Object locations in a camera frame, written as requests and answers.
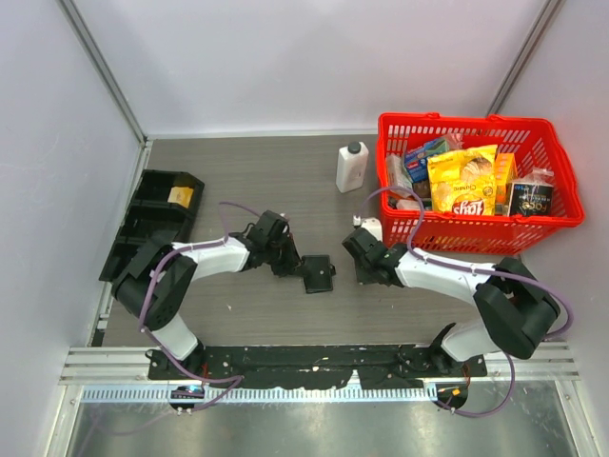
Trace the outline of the black leather card holder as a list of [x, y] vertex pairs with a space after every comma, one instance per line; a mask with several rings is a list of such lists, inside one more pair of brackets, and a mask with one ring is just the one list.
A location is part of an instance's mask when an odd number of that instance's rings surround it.
[[329, 255], [306, 255], [302, 257], [301, 275], [307, 294], [329, 292], [336, 269]]

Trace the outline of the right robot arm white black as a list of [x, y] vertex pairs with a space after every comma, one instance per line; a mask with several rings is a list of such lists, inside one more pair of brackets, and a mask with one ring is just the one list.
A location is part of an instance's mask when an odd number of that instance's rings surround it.
[[555, 298], [514, 258], [467, 263], [407, 244], [388, 248], [363, 227], [355, 228], [343, 246], [368, 283], [431, 290], [478, 311], [477, 319], [449, 324], [433, 340], [429, 362], [442, 376], [487, 353], [502, 351], [526, 360], [560, 317]]

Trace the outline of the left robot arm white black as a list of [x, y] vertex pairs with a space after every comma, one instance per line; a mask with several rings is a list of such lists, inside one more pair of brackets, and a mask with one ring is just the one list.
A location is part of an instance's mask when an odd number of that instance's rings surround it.
[[210, 242], [170, 243], [160, 234], [152, 236], [113, 280], [111, 293], [138, 319], [138, 329], [171, 355], [171, 369], [192, 379], [202, 371], [204, 358], [197, 350], [202, 343], [179, 314], [190, 285], [262, 265], [286, 276], [300, 264], [288, 220], [267, 210], [246, 229]]

